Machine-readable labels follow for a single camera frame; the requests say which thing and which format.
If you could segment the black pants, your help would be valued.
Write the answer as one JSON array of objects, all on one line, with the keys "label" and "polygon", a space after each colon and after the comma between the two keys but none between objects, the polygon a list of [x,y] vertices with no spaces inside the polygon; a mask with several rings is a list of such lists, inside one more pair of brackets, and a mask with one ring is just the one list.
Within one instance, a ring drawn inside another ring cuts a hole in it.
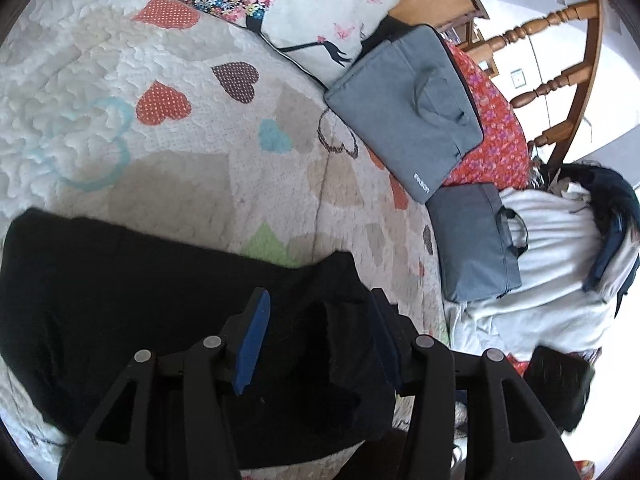
[{"label": "black pants", "polygon": [[392,426],[349,252],[292,269],[38,209],[10,225],[1,354],[43,419],[77,437],[142,349],[183,352],[216,335],[256,288],[271,315],[252,381],[229,396],[242,468],[320,460]]}]

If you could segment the black cloth item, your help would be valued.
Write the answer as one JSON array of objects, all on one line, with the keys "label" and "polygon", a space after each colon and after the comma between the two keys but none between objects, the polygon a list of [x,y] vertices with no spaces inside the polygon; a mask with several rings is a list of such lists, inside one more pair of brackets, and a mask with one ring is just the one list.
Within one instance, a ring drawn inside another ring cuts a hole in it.
[{"label": "black cloth item", "polygon": [[523,378],[559,432],[573,432],[584,414],[594,368],[579,356],[538,346]]}]

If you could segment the white garment pile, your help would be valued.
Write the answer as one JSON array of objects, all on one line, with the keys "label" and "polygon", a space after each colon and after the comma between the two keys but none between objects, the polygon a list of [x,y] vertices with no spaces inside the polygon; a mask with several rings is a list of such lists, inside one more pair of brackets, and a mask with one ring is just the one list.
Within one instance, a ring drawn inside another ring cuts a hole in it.
[{"label": "white garment pile", "polygon": [[614,321],[614,297],[639,255],[639,231],[630,226],[613,262],[594,289],[585,290],[604,238],[586,192],[557,196],[507,188],[503,205],[524,220],[510,223],[512,237],[528,249],[518,259],[522,284],[498,299],[452,304],[445,315],[450,347],[469,354],[497,348],[527,361],[542,344],[570,353],[596,350]]}]

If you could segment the dark navy garment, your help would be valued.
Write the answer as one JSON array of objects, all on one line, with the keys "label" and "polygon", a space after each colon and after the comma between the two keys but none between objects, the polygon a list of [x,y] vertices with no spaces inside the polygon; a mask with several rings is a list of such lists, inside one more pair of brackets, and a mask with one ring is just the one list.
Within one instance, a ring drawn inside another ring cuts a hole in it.
[{"label": "dark navy garment", "polygon": [[602,245],[582,289],[620,306],[639,269],[639,200],[617,171],[598,165],[563,164],[541,170],[550,191],[567,191],[571,184],[590,195],[594,222]]}]

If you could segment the red floral cushion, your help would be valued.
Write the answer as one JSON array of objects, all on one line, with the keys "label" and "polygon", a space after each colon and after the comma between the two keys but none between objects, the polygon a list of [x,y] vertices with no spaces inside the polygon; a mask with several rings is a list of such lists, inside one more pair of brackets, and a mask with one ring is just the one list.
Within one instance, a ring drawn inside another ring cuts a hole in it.
[{"label": "red floral cushion", "polygon": [[512,106],[469,55],[453,44],[447,47],[471,91],[484,138],[442,185],[492,183],[499,191],[527,188],[527,143]]}]

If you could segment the heart patterned white quilt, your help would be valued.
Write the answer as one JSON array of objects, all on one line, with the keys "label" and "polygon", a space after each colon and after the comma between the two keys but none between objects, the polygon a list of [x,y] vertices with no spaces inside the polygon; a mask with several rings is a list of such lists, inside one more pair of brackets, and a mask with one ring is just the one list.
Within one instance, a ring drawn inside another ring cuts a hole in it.
[{"label": "heart patterned white quilt", "polygon": [[1,222],[30,207],[302,266],[446,334],[431,219],[262,38],[179,0],[30,0],[1,48]]}]

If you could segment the light grey laptop bag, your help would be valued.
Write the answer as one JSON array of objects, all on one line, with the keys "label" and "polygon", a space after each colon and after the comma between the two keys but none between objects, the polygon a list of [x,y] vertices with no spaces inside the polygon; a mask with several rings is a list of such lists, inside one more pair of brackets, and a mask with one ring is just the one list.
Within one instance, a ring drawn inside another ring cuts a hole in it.
[{"label": "light grey laptop bag", "polygon": [[421,204],[484,139],[471,90],[428,25],[381,41],[324,100]]}]

